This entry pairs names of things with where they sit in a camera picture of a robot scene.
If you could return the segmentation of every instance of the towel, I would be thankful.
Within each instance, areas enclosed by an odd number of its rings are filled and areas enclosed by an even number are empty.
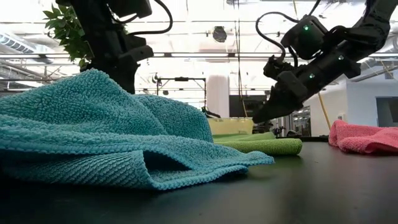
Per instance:
[[[297,155],[303,146],[300,139],[276,139],[273,133],[214,135],[213,139],[244,153],[261,151],[272,156]]]
[[[0,98],[0,108],[1,168],[21,180],[167,190],[274,161],[214,144],[200,110],[130,95],[97,70]]]
[[[337,120],[331,127],[329,144],[344,152],[361,154],[398,152],[398,128],[353,125]]]

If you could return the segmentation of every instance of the lime green cloth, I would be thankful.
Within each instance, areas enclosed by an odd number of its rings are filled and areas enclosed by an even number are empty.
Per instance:
[[[276,139],[272,133],[214,135],[213,140],[241,152],[261,151],[273,156],[297,155],[303,146],[300,139]]]

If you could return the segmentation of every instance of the black table surface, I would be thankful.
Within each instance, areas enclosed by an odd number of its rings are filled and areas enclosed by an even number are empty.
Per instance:
[[[1,184],[1,223],[398,223],[398,157],[306,142],[247,175],[169,192]]]

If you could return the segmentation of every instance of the white column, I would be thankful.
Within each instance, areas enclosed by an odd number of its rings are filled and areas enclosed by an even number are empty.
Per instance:
[[[209,75],[206,90],[208,109],[222,118],[229,118],[229,76]]]

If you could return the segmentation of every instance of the blue towel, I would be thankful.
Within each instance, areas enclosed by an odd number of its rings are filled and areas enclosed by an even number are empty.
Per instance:
[[[157,190],[274,161],[213,144],[198,109],[130,95],[97,70],[0,98],[0,160],[21,180]]]

